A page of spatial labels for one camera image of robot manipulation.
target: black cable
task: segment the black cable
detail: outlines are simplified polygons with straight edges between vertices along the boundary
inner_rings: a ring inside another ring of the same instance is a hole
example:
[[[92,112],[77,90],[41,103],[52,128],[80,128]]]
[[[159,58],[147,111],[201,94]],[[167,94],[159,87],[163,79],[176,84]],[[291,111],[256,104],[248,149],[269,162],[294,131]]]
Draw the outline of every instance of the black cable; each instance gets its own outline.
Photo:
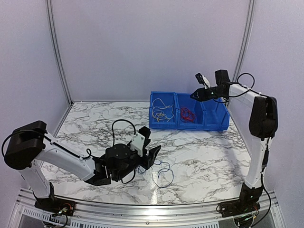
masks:
[[[5,154],[4,154],[4,145],[7,142],[8,139],[10,139],[11,137],[13,137],[16,134],[21,134],[21,133],[25,133],[25,132],[32,132],[32,133],[36,133],[38,134],[40,137],[46,138],[48,141],[51,141],[48,137],[46,137],[44,134],[34,131],[34,130],[19,130],[17,132],[14,132],[12,134],[10,134],[8,137],[6,137],[6,139],[3,141],[2,146],[1,146],[1,153],[2,156],[5,158]]]
[[[134,134],[136,134],[136,128],[135,128],[134,124],[133,124],[131,121],[128,121],[128,120],[125,120],[125,119],[115,120],[115,121],[112,123],[113,146],[115,145],[114,124],[115,124],[116,122],[119,122],[119,121],[125,121],[125,122],[131,124],[132,127],[133,127],[133,129],[134,129]]]
[[[89,156],[84,157],[83,159],[89,159],[90,157],[92,157],[92,158],[99,158],[99,157],[96,157],[96,156],[92,155],[92,151],[89,148],[87,148],[86,152],[87,152],[87,154]]]
[[[221,213],[221,212],[218,210],[218,208],[219,208],[219,204],[218,204],[218,206],[217,206],[217,208],[216,208],[216,211],[217,211],[218,213]]]
[[[64,227],[66,227],[66,226],[67,226],[67,223],[68,223],[68,217],[67,217],[66,213],[63,212],[62,214],[66,216],[66,222],[64,223],[64,225],[58,227],[58,225],[44,224],[44,222],[42,221],[43,225],[47,226],[48,228],[64,228]]]
[[[251,76],[252,77],[252,79],[253,79],[253,83],[252,83],[252,86],[250,87],[250,89],[252,89],[253,88],[253,86],[255,85],[255,83],[256,83],[256,80],[255,80],[255,77],[253,77],[253,75],[252,74],[250,74],[250,73],[242,73],[242,74],[240,74],[238,77],[237,77],[237,83],[239,84],[239,85],[241,85],[241,83],[239,82],[239,79],[243,76],[243,75],[249,75],[249,76]]]
[[[243,92],[243,93],[241,93],[241,94],[238,94],[238,95],[236,95],[236,96],[228,96],[228,98],[239,97],[239,96],[242,96],[242,95],[248,93],[249,91],[253,91],[253,90],[251,90],[251,89],[252,89],[253,86],[255,85],[256,80],[255,80],[255,78],[253,77],[253,75],[250,74],[250,73],[242,73],[242,74],[240,74],[240,75],[237,77],[237,84],[239,84],[240,86],[243,86],[242,84],[240,84],[240,83],[238,82],[239,79],[240,79],[243,75],[250,75],[250,76],[252,77],[252,79],[253,79],[252,86],[251,86],[247,91],[245,91],[245,92]],[[218,99],[219,97],[222,97],[222,96],[219,96],[217,93],[215,93],[214,91],[212,91],[212,90],[210,89],[210,87],[205,83],[205,81],[204,81],[203,78],[202,78],[202,80],[203,80],[204,86],[206,86],[207,89],[210,90],[211,93],[213,93],[213,94],[215,94],[215,96],[217,96],[217,98],[214,98],[214,99],[213,99],[215,102],[217,102],[217,103],[227,103],[227,102],[228,102],[228,100],[225,100],[225,101],[223,101],[223,102],[216,101],[215,99]]]
[[[271,209],[271,197],[270,197],[268,191],[265,188],[264,181],[263,181],[263,173],[261,173],[261,181],[262,181],[263,189],[264,189],[264,191],[266,192],[266,194],[269,198],[269,208],[268,208],[266,214],[256,224],[252,225],[251,227],[255,227],[258,223],[260,223],[267,216],[267,214],[270,212],[270,209]]]
[[[79,155],[77,155],[77,154],[75,154],[75,153],[69,151],[68,149],[66,149],[65,147],[59,145],[59,144],[56,143],[56,142],[53,142],[53,144],[54,144],[55,146],[59,147],[60,149],[64,150],[65,152],[67,152],[67,153],[69,153],[69,154],[71,154],[71,155],[73,155],[73,156],[75,156],[75,157],[77,157],[77,158],[82,158],[81,156],[79,156]]]
[[[229,102],[229,101],[227,101],[227,100],[225,100],[225,101],[217,101],[215,98],[213,99],[216,103],[227,103],[227,102]]]
[[[264,94],[258,93],[257,91],[254,91],[254,90],[252,90],[252,89],[251,89],[250,91],[254,92],[255,94],[259,94],[260,96],[270,97],[270,96],[267,96],[267,95],[264,95]]]
[[[124,183],[124,182],[123,182],[123,179],[122,179],[122,183],[123,183],[123,184],[128,184],[128,183],[130,183],[131,181],[133,181],[133,180],[134,180],[135,175],[136,175],[136,169],[134,169],[134,174],[133,174],[132,179],[131,179],[131,180],[129,180],[128,182],[126,182],[126,183]]]

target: cable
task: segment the cable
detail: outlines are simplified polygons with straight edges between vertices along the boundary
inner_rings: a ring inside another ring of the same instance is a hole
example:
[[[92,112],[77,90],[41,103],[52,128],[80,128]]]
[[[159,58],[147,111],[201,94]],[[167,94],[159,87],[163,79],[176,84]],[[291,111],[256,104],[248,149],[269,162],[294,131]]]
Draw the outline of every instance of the cable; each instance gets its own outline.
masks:
[[[131,124],[132,127],[133,127],[133,129],[134,129],[134,134],[136,134],[136,128],[135,128],[134,124],[133,124],[131,121],[128,121],[128,120],[125,120],[125,119],[115,120],[115,121],[112,123],[113,146],[115,145],[114,124],[115,124],[116,122],[119,122],[119,121],[125,121],[125,122]]]
[[[53,142],[53,144],[54,144],[55,146],[59,147],[60,149],[64,150],[65,152],[67,152],[67,153],[69,153],[69,154],[71,154],[71,155],[73,155],[73,156],[75,156],[75,157],[77,157],[77,158],[82,158],[81,156],[79,156],[79,155],[77,155],[77,154],[74,154],[73,152],[69,151],[68,149],[66,149],[65,147],[59,145],[59,144],[56,143],[56,142]]]
[[[163,104],[164,107],[154,106],[154,102],[155,102],[156,100],[160,100],[160,102],[162,102],[162,104]],[[167,109],[167,108],[171,108],[171,109],[172,109],[172,111],[171,111],[172,117],[170,117],[170,118],[167,117],[166,113],[163,111],[163,110],[165,110],[165,109]],[[169,122],[170,119],[172,119],[172,118],[174,117],[174,114],[173,114],[173,105],[166,106],[165,103],[164,103],[160,98],[156,98],[156,99],[152,102],[152,117],[153,117],[154,119],[156,119],[157,122],[159,122],[160,120],[168,120],[167,122]]]
[[[21,134],[21,133],[25,133],[25,132],[32,132],[32,133],[36,133],[39,135],[39,137],[42,137],[42,138],[46,138],[48,141],[51,141],[48,137],[46,137],[44,134],[40,133],[40,132],[37,132],[37,131],[34,131],[34,130],[19,130],[19,131],[16,131],[12,134],[10,134],[8,137],[6,137],[6,139],[3,141],[2,143],[2,146],[1,146],[1,153],[2,153],[2,156],[5,158],[5,154],[4,154],[4,145],[5,143],[7,142],[8,139],[10,139],[11,137],[13,137],[14,135],[16,134]]]
[[[66,216],[66,222],[64,223],[64,225],[62,225],[60,227],[58,226],[59,224],[57,224],[57,225],[53,225],[51,223],[45,224],[44,221],[42,221],[42,220],[41,220],[41,222],[42,222],[42,224],[44,225],[45,228],[64,228],[64,227],[67,226],[68,217],[67,217],[66,213],[63,212],[62,214]]]
[[[92,151],[91,151],[91,149],[89,149],[89,148],[87,148],[86,152],[87,152],[87,154],[88,154],[89,156],[84,157],[84,158],[82,158],[82,159],[89,159],[90,157],[92,157],[92,158],[99,158],[99,157],[93,156],[93,155],[92,155]]]
[[[219,204],[218,204],[218,206],[217,206],[217,208],[216,208],[216,211],[217,211],[218,213],[221,213],[221,212],[218,210],[218,208],[219,208]]]
[[[250,74],[250,73],[242,73],[242,74],[240,74],[238,77],[237,77],[237,83],[239,84],[239,85],[241,85],[241,83],[239,82],[239,79],[243,76],[243,75],[249,75],[249,76],[251,76],[252,77],[252,79],[253,79],[253,83],[252,83],[252,86],[250,87],[250,89],[252,89],[253,88],[253,86],[255,85],[255,83],[256,83],[256,80],[255,80],[255,77],[253,77],[253,75],[252,74]]]
[[[131,121],[128,121],[128,120],[125,120],[125,119],[119,119],[119,120],[115,120],[113,123],[112,123],[112,136],[113,136],[113,146],[115,145],[115,134],[114,134],[114,124],[116,122],[119,122],[119,121],[125,121],[125,122],[128,122],[129,124],[132,125],[133,129],[134,129],[134,134],[136,134],[136,128],[135,128],[135,125],[131,122]],[[99,157],[96,157],[96,156],[93,156],[92,155],[92,151],[91,149],[87,148],[86,150],[86,153],[88,154],[88,156],[84,157],[83,159],[89,159],[90,157],[92,158],[99,158]]]
[[[262,181],[263,189],[264,189],[264,191],[266,192],[266,194],[269,198],[269,208],[268,208],[266,214],[258,222],[256,222],[254,225],[252,225],[251,227],[255,227],[258,223],[260,223],[267,216],[267,214],[270,212],[270,209],[271,209],[271,197],[270,197],[268,191],[265,188],[264,181],[263,181],[263,173],[261,173],[261,181]]]
[[[69,205],[70,206],[70,210],[73,210],[73,207],[71,206],[71,204],[69,204],[69,203],[64,203],[63,205]]]
[[[122,179],[122,183],[123,183],[123,184],[128,184],[128,183],[130,183],[131,181],[134,180],[135,175],[136,175],[136,169],[134,169],[134,174],[133,174],[133,177],[131,178],[131,180],[129,180],[128,182],[124,183],[124,182],[123,182],[123,179]]]
[[[216,103],[227,103],[229,102],[228,100],[224,99],[225,101],[217,101],[216,98],[213,99]]]
[[[250,90],[251,90],[251,89],[248,89],[248,90],[246,90],[245,92],[243,92],[243,93],[241,93],[241,94],[238,94],[238,95],[235,95],[235,96],[229,96],[229,98],[235,98],[235,97],[242,96],[242,95],[248,93]]]
[[[154,161],[154,164],[155,164],[155,165],[167,164],[167,165],[169,166],[168,168],[162,168],[162,169],[158,170],[158,172],[157,172],[157,178],[159,178],[160,175],[161,175],[163,172],[168,172],[168,171],[171,171],[171,172],[172,172],[172,181],[171,181],[169,184],[167,184],[166,186],[159,186],[159,185],[155,182],[154,176],[153,176],[153,174],[152,174],[152,181],[153,181],[153,183],[154,183],[158,188],[160,188],[160,189],[167,188],[167,187],[169,187],[169,186],[173,183],[173,181],[174,181],[174,172],[173,172],[173,170],[171,169],[170,164],[169,164],[168,162],[165,162],[165,161],[162,161],[162,160],[155,160],[155,161]],[[147,171],[146,169],[145,169],[144,171],[141,171],[141,169],[138,167],[138,173],[139,173],[139,174],[144,174],[146,171]]]
[[[259,213],[260,213],[260,211],[257,209],[257,207],[256,206],[254,206],[254,209],[256,209],[256,216],[258,216],[259,215]]]
[[[181,119],[189,122],[194,122],[196,118],[195,114],[186,107],[180,108],[180,117]]]

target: metal pole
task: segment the metal pole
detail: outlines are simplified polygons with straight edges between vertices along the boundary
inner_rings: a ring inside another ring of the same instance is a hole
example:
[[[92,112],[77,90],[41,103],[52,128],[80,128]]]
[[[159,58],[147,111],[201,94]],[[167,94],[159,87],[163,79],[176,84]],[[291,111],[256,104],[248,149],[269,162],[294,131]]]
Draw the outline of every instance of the metal pole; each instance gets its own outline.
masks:
[[[239,52],[237,65],[236,65],[236,68],[235,68],[235,71],[234,71],[234,74],[232,77],[233,82],[235,82],[237,80],[237,77],[240,75],[242,65],[244,62],[245,53],[246,53],[246,50],[248,47],[250,33],[251,33],[251,29],[252,29],[255,5],[256,5],[256,0],[250,0],[249,6],[248,6],[247,20],[246,20],[241,50]]]
[[[73,104],[73,100],[71,98],[71,94],[70,94],[70,91],[67,86],[66,74],[63,69],[61,56],[60,56],[60,52],[59,52],[59,46],[58,46],[56,30],[55,30],[55,21],[54,21],[54,15],[53,15],[53,5],[52,5],[51,0],[46,0],[46,7],[47,7],[47,20],[48,20],[49,30],[50,30],[50,34],[51,34],[51,40],[52,40],[52,44],[53,44],[53,50],[54,50],[56,64],[58,67],[60,81],[61,81],[64,93],[65,93],[66,101],[69,104],[69,106],[71,106]]]

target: marble surface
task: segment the marble surface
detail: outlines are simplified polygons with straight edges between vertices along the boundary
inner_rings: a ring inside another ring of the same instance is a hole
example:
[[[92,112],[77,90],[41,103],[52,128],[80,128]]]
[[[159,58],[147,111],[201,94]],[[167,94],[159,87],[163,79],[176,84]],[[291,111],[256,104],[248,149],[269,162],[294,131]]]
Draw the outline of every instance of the marble surface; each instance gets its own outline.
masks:
[[[111,124],[116,119],[132,121],[138,130],[149,125],[149,103],[76,103],[61,127],[57,139],[78,152],[90,148],[101,156],[112,146]],[[128,123],[115,124],[115,143],[129,142],[133,129]],[[122,204],[187,204],[226,200],[239,196],[241,183],[249,169],[250,156],[232,120],[226,132],[152,130],[148,148],[161,145],[158,159],[169,162],[174,171],[157,172],[167,167],[154,165],[145,174],[136,174],[129,184],[112,182],[92,186],[75,175],[44,163],[42,171],[57,195],[77,199]],[[128,181],[132,173],[124,178]]]

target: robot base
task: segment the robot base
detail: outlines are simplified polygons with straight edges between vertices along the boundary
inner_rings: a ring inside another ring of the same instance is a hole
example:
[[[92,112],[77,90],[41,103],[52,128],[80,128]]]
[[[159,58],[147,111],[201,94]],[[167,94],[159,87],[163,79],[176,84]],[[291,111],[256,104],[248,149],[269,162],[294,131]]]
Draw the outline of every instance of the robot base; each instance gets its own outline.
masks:
[[[258,202],[252,202],[250,204],[247,204],[246,210],[241,211],[239,208],[238,199],[228,201],[228,202],[222,202],[218,205],[218,207],[219,207],[218,212],[222,214],[223,218],[249,213],[252,211],[256,211],[256,209],[259,210],[261,208],[260,204]]]
[[[74,201],[55,198],[55,205],[57,206],[55,208],[44,207],[36,201],[35,208],[38,208],[38,209],[41,209],[41,210],[46,210],[46,211],[49,211],[49,212],[52,212],[52,213],[58,213],[61,209],[66,207],[66,208],[69,209],[66,212],[66,215],[67,216],[73,216],[74,210],[75,210],[75,202]]]
[[[54,195],[54,187],[50,182],[50,195],[48,198],[36,198],[35,208],[46,210],[52,213],[58,213],[63,208],[68,208],[66,212],[67,216],[73,216],[75,210],[75,202],[72,200],[57,198]]]

